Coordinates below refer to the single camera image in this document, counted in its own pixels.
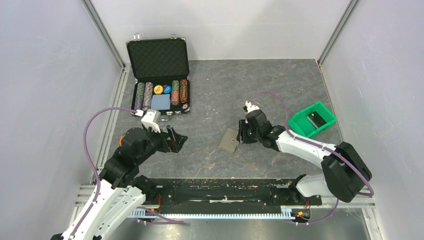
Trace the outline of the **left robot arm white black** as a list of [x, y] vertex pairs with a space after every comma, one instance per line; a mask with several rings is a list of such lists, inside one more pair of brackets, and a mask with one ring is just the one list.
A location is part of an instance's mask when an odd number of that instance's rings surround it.
[[52, 239], [107, 240], [131, 212], [157, 198], [156, 183], [139, 174], [140, 165], [157, 152], [178, 153], [187, 140], [169, 125], [159, 132], [151, 127], [129, 129], [105, 162], [82, 212]]

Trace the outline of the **olive card holder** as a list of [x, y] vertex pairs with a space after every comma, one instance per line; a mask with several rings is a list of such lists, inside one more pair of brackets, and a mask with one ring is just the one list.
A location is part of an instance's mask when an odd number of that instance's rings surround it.
[[237, 137], [238, 131], [227, 128], [218, 147], [227, 152], [234, 153], [240, 144], [240, 142], [237, 140]]

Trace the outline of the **blue dealer button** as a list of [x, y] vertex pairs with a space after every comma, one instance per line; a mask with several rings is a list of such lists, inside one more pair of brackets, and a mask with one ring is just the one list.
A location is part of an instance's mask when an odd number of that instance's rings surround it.
[[170, 94], [172, 92], [172, 87], [170, 85], [164, 85], [163, 86], [163, 93], [164, 94]]

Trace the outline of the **green plastic bin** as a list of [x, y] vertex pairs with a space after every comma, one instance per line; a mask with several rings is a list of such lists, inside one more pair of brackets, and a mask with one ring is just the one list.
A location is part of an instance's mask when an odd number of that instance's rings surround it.
[[295, 113], [288, 120], [288, 125], [296, 134], [312, 139], [336, 121], [337, 117], [321, 101], [317, 101]]

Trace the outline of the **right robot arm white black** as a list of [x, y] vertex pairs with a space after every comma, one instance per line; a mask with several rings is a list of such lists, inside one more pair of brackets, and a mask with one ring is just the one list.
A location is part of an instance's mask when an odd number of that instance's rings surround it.
[[309, 197], [332, 195], [349, 203], [369, 187], [372, 173], [356, 149], [348, 142], [327, 144], [296, 134], [282, 125], [272, 125], [257, 106], [244, 107], [237, 141], [260, 143], [265, 148], [294, 155], [321, 169], [320, 174], [301, 175], [290, 185], [289, 199], [302, 204]]

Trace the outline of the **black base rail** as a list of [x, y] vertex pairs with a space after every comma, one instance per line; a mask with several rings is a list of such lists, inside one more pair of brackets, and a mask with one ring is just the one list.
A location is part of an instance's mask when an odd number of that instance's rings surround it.
[[145, 205], [162, 214], [278, 214], [282, 206], [305, 209], [321, 197], [303, 197], [287, 178], [154, 178]]

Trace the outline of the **purple brown chip stack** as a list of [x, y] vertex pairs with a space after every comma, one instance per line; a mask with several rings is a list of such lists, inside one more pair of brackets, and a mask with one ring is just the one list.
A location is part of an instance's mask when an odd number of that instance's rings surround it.
[[152, 82], [146, 82], [144, 93], [143, 93], [143, 105], [142, 110], [147, 111], [151, 108], [151, 102], [152, 102], [152, 96], [153, 96], [153, 83]]

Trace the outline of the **black poker chip case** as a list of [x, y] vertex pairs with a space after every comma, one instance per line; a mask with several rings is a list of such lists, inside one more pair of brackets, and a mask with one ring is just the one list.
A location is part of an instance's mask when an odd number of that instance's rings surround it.
[[156, 85], [172, 86], [174, 80], [188, 80], [188, 100], [186, 103], [170, 105], [170, 109], [159, 110], [163, 115], [184, 115], [191, 111], [191, 83], [187, 41], [183, 37], [130, 40], [126, 49], [135, 79], [131, 108], [135, 110], [135, 94], [138, 83], [153, 83], [152, 97]]

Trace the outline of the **brown orange chip stack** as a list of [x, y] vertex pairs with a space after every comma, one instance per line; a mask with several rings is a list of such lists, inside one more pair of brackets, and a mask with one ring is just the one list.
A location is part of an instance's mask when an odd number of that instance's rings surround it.
[[179, 86], [179, 99], [181, 103], [186, 103], [188, 101], [188, 80], [187, 79], [182, 79], [180, 81], [180, 86]]

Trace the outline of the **green orange chip stack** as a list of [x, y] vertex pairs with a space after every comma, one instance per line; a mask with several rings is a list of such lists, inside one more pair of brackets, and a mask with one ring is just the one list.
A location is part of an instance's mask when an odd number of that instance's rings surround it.
[[180, 101], [180, 81], [173, 80], [171, 84], [171, 104], [176, 106]]

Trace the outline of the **yellow dealer button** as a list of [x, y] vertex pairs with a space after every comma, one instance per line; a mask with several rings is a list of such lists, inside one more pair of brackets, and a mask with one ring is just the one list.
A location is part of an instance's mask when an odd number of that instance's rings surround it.
[[163, 87], [162, 85], [158, 84], [158, 85], [156, 85], [156, 86], [153, 88], [153, 92], [154, 92], [156, 95], [160, 95], [160, 94], [162, 94], [162, 93], [164, 92], [164, 87]]

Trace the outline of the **purple green chip stack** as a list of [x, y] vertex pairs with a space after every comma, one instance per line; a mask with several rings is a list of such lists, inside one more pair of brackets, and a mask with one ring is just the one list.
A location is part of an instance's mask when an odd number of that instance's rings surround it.
[[134, 109], [141, 110], [144, 103], [145, 83], [139, 82], [135, 89]]

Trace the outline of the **blue playing card deck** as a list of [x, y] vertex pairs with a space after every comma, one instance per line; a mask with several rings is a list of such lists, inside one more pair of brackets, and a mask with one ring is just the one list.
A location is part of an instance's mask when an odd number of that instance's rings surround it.
[[155, 94], [151, 99], [150, 108], [153, 110], [168, 110], [171, 107], [171, 95], [170, 94]]

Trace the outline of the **black credit card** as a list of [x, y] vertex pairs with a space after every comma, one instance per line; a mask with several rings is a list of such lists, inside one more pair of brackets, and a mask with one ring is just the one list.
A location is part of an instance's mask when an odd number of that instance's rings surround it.
[[314, 126], [315, 129], [323, 127], [327, 122], [323, 117], [316, 111], [307, 115], [307, 119]]

